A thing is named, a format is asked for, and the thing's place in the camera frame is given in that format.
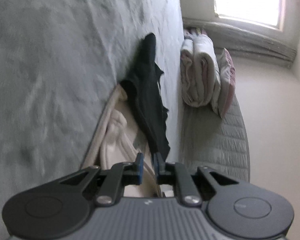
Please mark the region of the grey quilted headboard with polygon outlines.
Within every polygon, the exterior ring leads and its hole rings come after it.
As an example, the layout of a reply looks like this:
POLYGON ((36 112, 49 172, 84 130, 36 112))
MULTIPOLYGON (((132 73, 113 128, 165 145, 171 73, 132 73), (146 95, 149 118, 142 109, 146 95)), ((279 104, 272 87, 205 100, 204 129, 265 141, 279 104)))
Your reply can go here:
POLYGON ((180 162, 190 170, 208 166, 249 182, 248 136, 237 98, 223 118, 210 106, 184 104, 180 150, 180 162))

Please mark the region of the pink white pillow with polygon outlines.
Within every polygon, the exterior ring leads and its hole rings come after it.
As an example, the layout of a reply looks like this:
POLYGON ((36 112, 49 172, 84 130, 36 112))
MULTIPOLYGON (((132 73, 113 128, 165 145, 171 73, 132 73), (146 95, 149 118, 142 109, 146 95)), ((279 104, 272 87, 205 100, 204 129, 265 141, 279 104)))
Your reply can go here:
POLYGON ((217 58, 218 71, 216 72, 215 86, 211 99, 212 110, 224 118, 235 96, 236 70, 232 57, 226 48, 222 49, 217 58))

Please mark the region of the bright window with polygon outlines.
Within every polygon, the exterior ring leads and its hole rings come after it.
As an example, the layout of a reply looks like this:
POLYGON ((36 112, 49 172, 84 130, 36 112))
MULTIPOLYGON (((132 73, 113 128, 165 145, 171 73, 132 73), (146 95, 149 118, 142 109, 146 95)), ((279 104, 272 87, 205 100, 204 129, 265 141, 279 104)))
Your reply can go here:
POLYGON ((286 0, 214 0, 218 18, 282 29, 286 0))

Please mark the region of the beige bear sweatshirt black sleeves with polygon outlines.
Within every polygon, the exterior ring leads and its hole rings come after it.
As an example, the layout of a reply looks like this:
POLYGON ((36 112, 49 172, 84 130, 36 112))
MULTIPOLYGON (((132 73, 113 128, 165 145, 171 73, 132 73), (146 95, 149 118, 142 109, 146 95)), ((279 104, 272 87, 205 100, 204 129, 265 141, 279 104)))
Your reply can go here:
POLYGON ((107 170, 144 155, 141 185, 129 185, 125 197, 154 197, 161 194, 152 166, 157 152, 166 159, 170 145, 166 136, 168 109, 163 105, 160 78, 155 63, 156 37, 141 40, 128 75, 114 88, 100 117, 83 166, 99 165, 107 170))

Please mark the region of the white bed sheet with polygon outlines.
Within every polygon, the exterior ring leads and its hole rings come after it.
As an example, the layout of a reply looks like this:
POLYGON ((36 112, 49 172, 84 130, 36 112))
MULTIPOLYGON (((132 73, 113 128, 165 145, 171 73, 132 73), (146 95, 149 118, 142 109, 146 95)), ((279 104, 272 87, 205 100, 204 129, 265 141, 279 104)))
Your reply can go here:
POLYGON ((0 0, 1 211, 13 195, 78 170, 139 42, 157 38, 168 160, 181 139, 180 0, 0 0))

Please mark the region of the grey curtain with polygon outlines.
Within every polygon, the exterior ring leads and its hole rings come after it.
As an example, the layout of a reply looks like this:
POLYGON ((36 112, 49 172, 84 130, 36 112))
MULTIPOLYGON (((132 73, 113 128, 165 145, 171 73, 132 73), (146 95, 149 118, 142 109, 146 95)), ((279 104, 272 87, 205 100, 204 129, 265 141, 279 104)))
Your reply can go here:
POLYGON ((214 44, 215 51, 226 48, 232 56, 275 64, 290 68, 297 56, 297 49, 276 39, 229 24, 206 22, 183 18, 187 29, 199 28, 206 31, 214 44))

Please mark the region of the folded white pink blanket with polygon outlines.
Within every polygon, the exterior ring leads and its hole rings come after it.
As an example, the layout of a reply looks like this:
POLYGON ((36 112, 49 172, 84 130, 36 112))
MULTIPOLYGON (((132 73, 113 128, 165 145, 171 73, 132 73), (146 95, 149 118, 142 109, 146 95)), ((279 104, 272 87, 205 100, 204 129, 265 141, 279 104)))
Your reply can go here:
POLYGON ((210 104, 213 111, 217 112, 221 79, 213 42, 205 31, 184 29, 180 71, 184 102, 191 107, 210 104))

